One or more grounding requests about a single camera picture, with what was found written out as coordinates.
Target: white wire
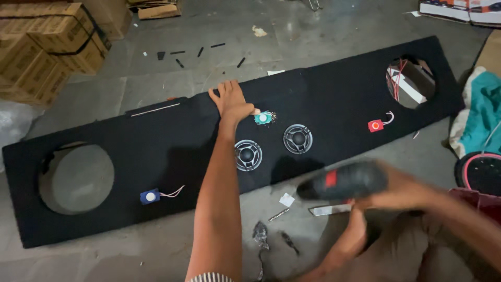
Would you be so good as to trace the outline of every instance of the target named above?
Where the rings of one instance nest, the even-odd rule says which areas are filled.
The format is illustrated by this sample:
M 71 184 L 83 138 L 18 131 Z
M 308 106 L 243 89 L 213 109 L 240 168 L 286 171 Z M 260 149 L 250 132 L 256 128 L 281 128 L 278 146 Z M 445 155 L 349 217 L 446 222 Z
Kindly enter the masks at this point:
M 170 193 L 170 194 L 164 194 L 164 193 L 159 193 L 160 196 L 164 196 L 164 197 L 169 197 L 169 198 L 174 198 L 176 197 L 177 195 L 179 195 L 179 193 L 181 192 L 181 190 L 183 190 L 183 187 L 186 186 L 186 185 L 183 185 L 181 186 L 181 188 L 177 189 L 175 192 L 173 193 Z
M 391 119 L 389 121 L 387 121 L 387 122 L 383 122 L 384 125 L 389 124 L 395 118 L 395 115 L 391 111 L 387 112 L 386 114 L 390 114 L 391 115 Z
M 482 148 L 482 155 L 485 153 L 485 147 L 487 147 L 487 144 L 489 144 L 489 140 L 490 138 L 492 137 L 492 135 L 494 134 L 494 132 L 497 130 L 497 128 L 499 127 L 499 125 L 501 125 L 501 120 L 497 123 L 496 127 L 494 127 L 494 130 L 492 130 L 489 134 L 489 137 L 487 137 L 487 140 L 485 141 L 485 143 L 483 144 L 483 148 Z

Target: plastic bag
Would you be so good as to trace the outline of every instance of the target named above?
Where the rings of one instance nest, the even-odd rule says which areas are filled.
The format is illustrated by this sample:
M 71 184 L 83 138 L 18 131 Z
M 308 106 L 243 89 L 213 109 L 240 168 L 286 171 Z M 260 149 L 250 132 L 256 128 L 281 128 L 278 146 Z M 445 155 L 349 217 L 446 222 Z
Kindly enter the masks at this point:
M 0 148 L 13 144 L 25 137 L 33 119 L 44 110 L 26 104 L 0 99 Z M 5 170 L 4 156 L 0 155 L 0 172 Z

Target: teal cloth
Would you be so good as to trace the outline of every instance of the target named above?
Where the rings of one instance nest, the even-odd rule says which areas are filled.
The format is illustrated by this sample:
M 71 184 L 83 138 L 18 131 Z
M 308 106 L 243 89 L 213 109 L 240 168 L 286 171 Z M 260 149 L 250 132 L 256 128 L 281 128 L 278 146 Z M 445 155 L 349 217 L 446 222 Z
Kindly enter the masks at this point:
M 501 121 L 501 79 L 491 72 L 483 72 L 471 83 L 471 109 L 459 142 L 465 153 L 482 151 L 489 134 Z M 492 134 L 486 152 L 501 154 L 501 128 Z

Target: black carpeted board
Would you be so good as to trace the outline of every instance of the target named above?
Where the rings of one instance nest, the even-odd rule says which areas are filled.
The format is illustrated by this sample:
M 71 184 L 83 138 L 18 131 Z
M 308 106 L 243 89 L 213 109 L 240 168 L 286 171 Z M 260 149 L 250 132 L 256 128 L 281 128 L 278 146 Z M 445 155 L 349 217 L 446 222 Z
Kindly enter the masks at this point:
M 417 109 L 401 106 L 386 86 L 386 68 L 402 55 L 424 59 L 436 79 L 434 98 Z M 243 82 L 241 87 L 248 102 L 277 113 L 274 123 L 258 126 L 251 116 L 238 126 L 237 141 L 254 140 L 263 150 L 257 169 L 238 171 L 241 193 L 376 148 L 464 108 L 461 90 L 436 37 Z M 178 102 L 178 106 L 131 117 Z M 394 121 L 370 133 L 367 123 L 386 121 L 389 110 Z M 218 120 L 217 109 L 205 92 L 4 147 L 23 246 L 57 243 L 193 209 Z M 295 123 L 307 126 L 313 134 L 311 149 L 302 155 L 290 153 L 283 143 L 285 129 Z M 78 141 L 97 144 L 109 154 L 115 181 L 110 195 L 96 209 L 58 214 L 43 203 L 38 174 L 46 156 Z M 141 192 L 159 188 L 171 193 L 182 185 L 186 187 L 176 198 L 149 205 L 139 201 Z

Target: striped sleeve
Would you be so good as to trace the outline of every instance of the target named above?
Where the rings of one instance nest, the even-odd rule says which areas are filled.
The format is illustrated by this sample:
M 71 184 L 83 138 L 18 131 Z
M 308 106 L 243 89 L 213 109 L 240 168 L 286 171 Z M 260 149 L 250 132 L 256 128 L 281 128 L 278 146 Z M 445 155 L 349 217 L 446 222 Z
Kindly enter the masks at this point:
M 207 272 L 194 277 L 188 282 L 233 282 L 233 280 L 219 273 Z

